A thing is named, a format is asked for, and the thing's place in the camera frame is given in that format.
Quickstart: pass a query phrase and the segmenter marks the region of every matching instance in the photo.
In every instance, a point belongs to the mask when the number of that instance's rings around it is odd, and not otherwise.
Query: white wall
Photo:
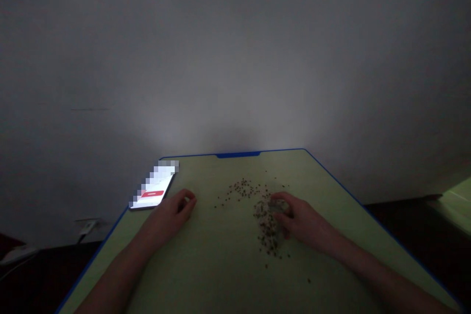
[[[471,0],[0,1],[9,236],[99,239],[175,154],[306,147],[364,203],[471,174]]]

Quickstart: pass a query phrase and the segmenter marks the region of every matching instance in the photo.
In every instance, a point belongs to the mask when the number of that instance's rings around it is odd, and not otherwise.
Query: table
[[[253,217],[258,198],[236,201],[239,198],[233,196],[225,201],[233,195],[229,185],[243,178],[269,192],[285,190],[305,199],[352,241],[459,309],[452,296],[307,150],[164,159],[180,161],[168,197],[185,187],[196,194],[198,204],[190,221],[148,263],[128,313],[383,311],[353,273],[304,244],[285,241],[277,257],[261,250]],[[78,307],[150,212],[123,212],[58,313],[72,313]]]

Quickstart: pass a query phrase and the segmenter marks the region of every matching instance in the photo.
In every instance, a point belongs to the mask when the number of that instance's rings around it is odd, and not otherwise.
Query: electrical outlet
[[[89,234],[94,228],[97,228],[100,224],[100,219],[98,218],[87,218],[81,220],[75,220],[75,224],[80,228],[79,235],[86,236]]]

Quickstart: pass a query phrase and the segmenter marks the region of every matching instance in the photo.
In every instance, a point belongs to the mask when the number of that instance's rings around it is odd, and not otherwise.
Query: left hand
[[[144,222],[134,240],[153,254],[178,233],[190,218],[195,205],[195,194],[187,189],[180,190],[169,199],[163,199]]]

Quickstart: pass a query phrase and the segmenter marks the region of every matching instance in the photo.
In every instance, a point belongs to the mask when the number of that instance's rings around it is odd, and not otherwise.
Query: blue table edge
[[[448,293],[448,295],[460,306],[461,310],[466,313],[466,309],[464,307],[464,305],[461,303],[461,301],[459,301],[455,295],[453,293],[451,293],[443,284],[442,282],[440,282],[434,274],[432,274],[414,255],[411,254],[411,252],[409,252],[409,250],[407,250],[407,248],[405,248],[400,242],[399,240],[396,239],[395,236],[392,235],[391,232],[388,231],[388,229],[386,229],[386,227],[384,227],[381,222],[379,222],[376,217],[374,217],[374,215],[367,209],[365,208],[365,206],[363,206],[363,204],[358,201],[358,199],[353,196],[353,194],[348,191],[348,189],[343,186],[342,183],[340,183],[337,178],[335,178],[332,173],[330,173],[327,168],[325,168],[323,166],[322,163],[320,163],[317,158],[315,158],[311,152],[309,152],[308,150],[306,150],[305,148],[292,148],[292,149],[281,149],[281,150],[266,150],[266,151],[248,151],[248,152],[235,152],[235,153],[223,153],[223,154],[202,154],[202,155],[184,155],[184,156],[167,156],[167,157],[162,157],[160,158],[159,160],[162,160],[164,158],[180,158],[180,157],[198,157],[198,156],[216,156],[218,158],[239,158],[239,157],[256,157],[256,156],[259,156],[261,153],[263,152],[275,152],[275,151],[293,151],[293,150],[304,150],[306,151],[312,158],[314,158],[314,160],[319,163],[319,165],[324,168],[324,170],[329,173],[329,175],[334,178],[334,180],[348,193],[348,195],[350,195],[367,213],[368,215],[370,215],[371,218],[373,218],[376,223],[383,229],[386,231],[386,233],[391,237],[393,238],[398,244],[399,246],[412,258],[414,259],[415,262],[417,262],[424,270],[425,272],[427,272],[430,277],[442,288],[445,290],[445,292]],[[114,229],[116,228],[116,226],[118,225],[119,221],[121,220],[121,218],[124,216],[124,214],[126,213],[126,211],[128,210],[128,206],[126,206],[126,208],[124,209],[124,211],[121,213],[121,215],[119,216],[119,218],[116,220],[115,224],[113,225],[113,227],[111,228],[111,230],[108,232],[108,234],[106,235],[106,238],[102,241],[102,243],[100,244],[100,246],[98,247],[97,251],[95,252],[95,254],[93,254],[92,258],[90,259],[90,261],[87,263],[86,267],[83,269],[83,271],[80,273],[80,276],[77,278],[77,280],[75,281],[74,285],[72,286],[72,288],[69,290],[69,292],[67,293],[66,297],[62,300],[62,302],[60,303],[59,305],[59,308],[57,308],[57,310],[55,311],[55,314],[58,314],[62,307],[64,306],[64,304],[67,302],[67,300],[69,299],[69,297],[72,295],[72,293],[74,292],[75,288],[77,287],[77,285],[79,284],[79,282],[81,281],[82,277],[85,275],[85,273],[87,272],[88,268],[90,267],[90,265],[92,264],[93,260],[95,260],[96,256],[98,255],[98,253],[101,251],[101,249],[103,248],[104,244],[106,243],[106,241],[108,240],[109,236],[113,233]]]

